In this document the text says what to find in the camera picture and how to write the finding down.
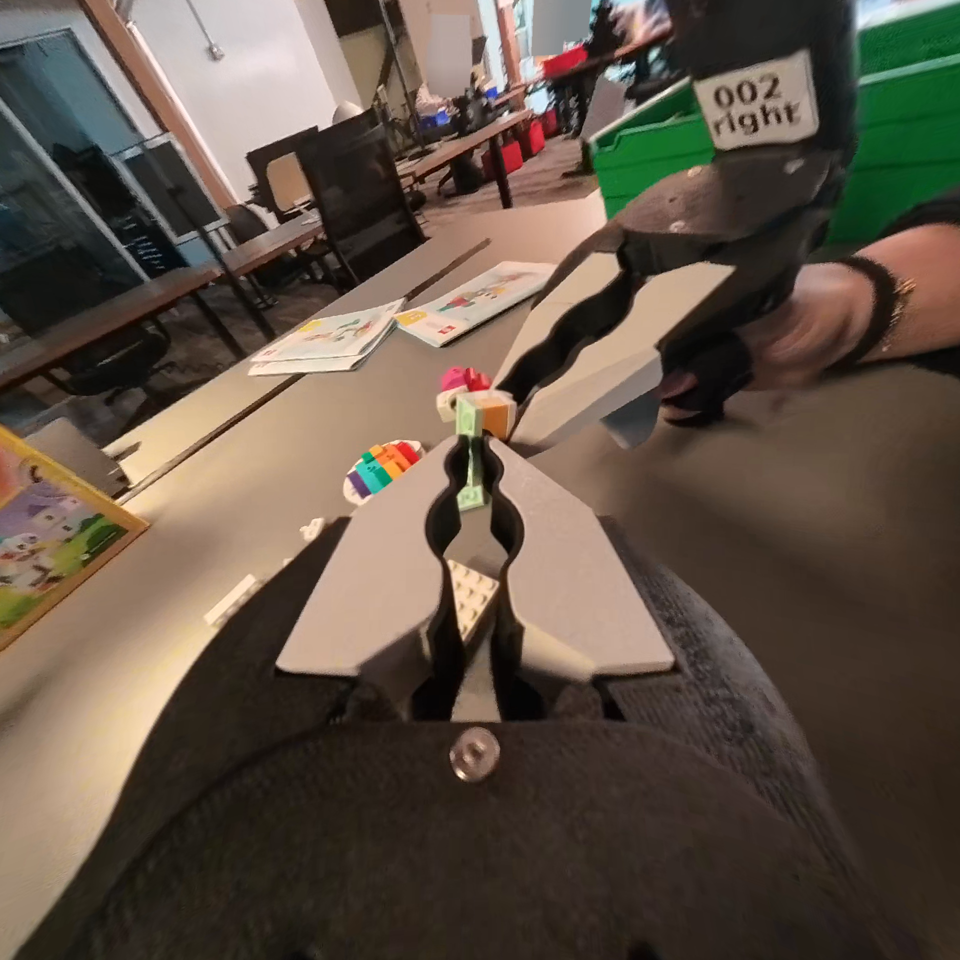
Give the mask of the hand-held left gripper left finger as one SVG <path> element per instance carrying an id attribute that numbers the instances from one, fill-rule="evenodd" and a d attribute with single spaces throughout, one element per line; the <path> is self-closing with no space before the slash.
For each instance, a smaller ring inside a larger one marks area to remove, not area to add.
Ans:
<path id="1" fill-rule="evenodd" d="M 275 666 L 452 706 L 460 632 L 445 552 L 460 531 L 460 439 L 449 437 L 349 519 Z"/>

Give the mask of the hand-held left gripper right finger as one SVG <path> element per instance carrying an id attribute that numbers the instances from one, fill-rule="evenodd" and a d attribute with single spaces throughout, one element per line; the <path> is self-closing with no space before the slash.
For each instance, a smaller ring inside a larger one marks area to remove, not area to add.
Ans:
<path id="1" fill-rule="evenodd" d="M 670 672 L 675 654 L 594 511 L 486 438 L 490 533 L 505 552 L 490 640 L 498 697 Z"/>

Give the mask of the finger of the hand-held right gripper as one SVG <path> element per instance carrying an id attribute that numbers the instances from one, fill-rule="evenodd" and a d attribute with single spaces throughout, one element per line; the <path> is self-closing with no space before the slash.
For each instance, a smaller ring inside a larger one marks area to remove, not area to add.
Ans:
<path id="1" fill-rule="evenodd" d="M 590 253 L 550 291 L 543 291 L 518 329 L 494 388 L 528 404 L 536 391 L 554 382 L 574 359 L 626 317 L 634 281 L 613 252 Z"/>
<path id="2" fill-rule="evenodd" d="M 665 375 L 667 339 L 704 323 L 706 304 L 734 273 L 733 266 L 698 262 L 645 278 L 613 330 L 517 405 L 514 450 L 553 449 L 654 392 Z"/>

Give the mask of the orange white lego assembly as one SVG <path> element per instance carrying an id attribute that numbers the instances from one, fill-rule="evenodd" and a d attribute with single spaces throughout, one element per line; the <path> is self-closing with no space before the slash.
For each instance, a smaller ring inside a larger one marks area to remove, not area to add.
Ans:
<path id="1" fill-rule="evenodd" d="M 440 419 L 453 426 L 455 430 L 455 404 L 459 395 L 464 392 L 440 392 L 436 396 L 436 408 Z M 468 392 L 484 410 L 484 433 L 507 441 L 513 431 L 518 418 L 518 404 L 512 395 L 505 390 L 487 389 Z"/>

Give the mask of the light green lego plate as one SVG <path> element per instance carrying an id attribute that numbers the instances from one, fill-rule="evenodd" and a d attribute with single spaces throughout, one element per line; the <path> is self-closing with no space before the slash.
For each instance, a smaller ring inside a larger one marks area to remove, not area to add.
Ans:
<path id="1" fill-rule="evenodd" d="M 457 494 L 458 508 L 463 514 L 483 508 L 489 502 L 484 484 L 484 410 L 471 393 L 461 393 L 456 398 L 455 430 L 469 441 L 466 477 Z"/>

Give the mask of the lego instruction booklet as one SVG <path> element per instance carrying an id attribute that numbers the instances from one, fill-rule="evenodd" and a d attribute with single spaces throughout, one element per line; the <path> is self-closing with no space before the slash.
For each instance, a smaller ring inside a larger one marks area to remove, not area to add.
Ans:
<path id="1" fill-rule="evenodd" d="M 555 268 L 552 263 L 502 261 L 448 294 L 395 314 L 395 326 L 442 349 L 533 299 Z"/>
<path id="2" fill-rule="evenodd" d="M 308 318 L 248 359 L 251 378 L 343 373 L 355 370 L 386 339 L 406 300 L 338 316 Z"/>

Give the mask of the rainbow lego assembly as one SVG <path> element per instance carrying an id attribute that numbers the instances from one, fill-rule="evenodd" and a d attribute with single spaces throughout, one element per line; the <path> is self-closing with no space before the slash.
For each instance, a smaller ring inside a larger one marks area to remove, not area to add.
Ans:
<path id="1" fill-rule="evenodd" d="M 412 439 L 375 444 L 364 451 L 345 474 L 343 498 L 355 507 L 364 504 L 407 473 L 426 452 L 422 443 Z"/>

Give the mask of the long white lego plate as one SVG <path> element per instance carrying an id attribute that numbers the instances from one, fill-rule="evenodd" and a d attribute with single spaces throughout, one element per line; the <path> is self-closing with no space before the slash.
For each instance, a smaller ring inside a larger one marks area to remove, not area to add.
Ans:
<path id="1" fill-rule="evenodd" d="M 240 582 L 222 596 L 203 616 L 207 627 L 219 631 L 249 600 L 256 595 L 262 586 L 262 581 L 248 574 Z"/>

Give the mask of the yellow lego box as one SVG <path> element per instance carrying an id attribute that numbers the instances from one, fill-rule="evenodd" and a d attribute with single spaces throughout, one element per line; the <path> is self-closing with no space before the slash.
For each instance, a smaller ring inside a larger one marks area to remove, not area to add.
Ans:
<path id="1" fill-rule="evenodd" d="M 1 649 L 150 528 L 150 522 L 1 429 Z"/>

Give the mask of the person's right hand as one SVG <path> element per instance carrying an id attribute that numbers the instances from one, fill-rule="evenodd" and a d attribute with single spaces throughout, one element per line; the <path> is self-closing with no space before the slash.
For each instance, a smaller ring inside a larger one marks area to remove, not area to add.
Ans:
<path id="1" fill-rule="evenodd" d="M 798 273 L 790 296 L 739 329 L 751 360 L 748 390 L 806 387 L 858 345 L 870 326 L 874 284 L 847 265 L 814 263 Z"/>

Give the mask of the green plastic bin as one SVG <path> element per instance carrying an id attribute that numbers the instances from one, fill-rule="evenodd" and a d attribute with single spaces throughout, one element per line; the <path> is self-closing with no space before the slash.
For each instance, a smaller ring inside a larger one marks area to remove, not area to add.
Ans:
<path id="1" fill-rule="evenodd" d="M 864 14 L 858 42 L 858 147 L 828 239 L 841 247 L 873 240 L 959 180 L 958 2 L 877 6 Z M 713 152 L 685 79 L 589 140 L 608 218 Z"/>

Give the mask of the black wristband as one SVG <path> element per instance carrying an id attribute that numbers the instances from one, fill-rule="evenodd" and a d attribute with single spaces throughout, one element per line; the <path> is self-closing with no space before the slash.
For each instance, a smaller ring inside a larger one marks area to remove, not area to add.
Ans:
<path id="1" fill-rule="evenodd" d="M 860 275 L 871 287 L 870 318 L 864 333 L 853 349 L 830 368 L 835 373 L 846 373 L 885 342 L 901 318 L 911 288 L 909 284 L 904 288 L 891 270 L 867 257 L 852 255 L 838 263 Z"/>

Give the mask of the long brown table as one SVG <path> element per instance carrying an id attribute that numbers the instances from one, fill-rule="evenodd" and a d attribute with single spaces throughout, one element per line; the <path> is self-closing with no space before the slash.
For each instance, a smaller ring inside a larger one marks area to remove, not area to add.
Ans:
<path id="1" fill-rule="evenodd" d="M 533 117 L 533 110 L 522 109 L 519 112 L 504 115 L 467 136 L 445 141 L 417 161 L 397 162 L 395 168 L 401 185 L 407 187 L 420 184 L 438 170 L 449 167 L 454 160 L 486 145 L 491 156 L 491 168 L 494 182 L 498 187 L 501 206 L 504 210 L 512 209 L 514 201 L 501 139 L 510 131 L 528 125 Z"/>

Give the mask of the black mesh office chair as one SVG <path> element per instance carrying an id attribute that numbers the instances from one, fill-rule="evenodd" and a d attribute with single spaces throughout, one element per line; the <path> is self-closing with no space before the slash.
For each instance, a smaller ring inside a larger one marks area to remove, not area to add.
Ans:
<path id="1" fill-rule="evenodd" d="M 295 155 L 326 244 L 357 286 L 426 243 L 385 127 L 372 110 L 301 139 Z"/>

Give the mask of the brown wooden desk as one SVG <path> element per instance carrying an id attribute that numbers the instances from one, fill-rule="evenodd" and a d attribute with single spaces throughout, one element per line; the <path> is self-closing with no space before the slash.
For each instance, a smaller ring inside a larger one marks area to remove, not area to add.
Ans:
<path id="1" fill-rule="evenodd" d="M 217 281 L 232 276 L 267 286 L 281 285 L 307 270 L 305 252 L 324 239 L 319 214 L 303 213 L 229 248 L 222 255 L 225 265 L 211 267 L 211 276 Z"/>
<path id="2" fill-rule="evenodd" d="M 123 294 L 29 334 L 2 355 L 1 390 L 18 388 L 62 365 L 78 351 L 129 327 L 145 323 L 222 278 L 215 264 L 172 270 Z"/>

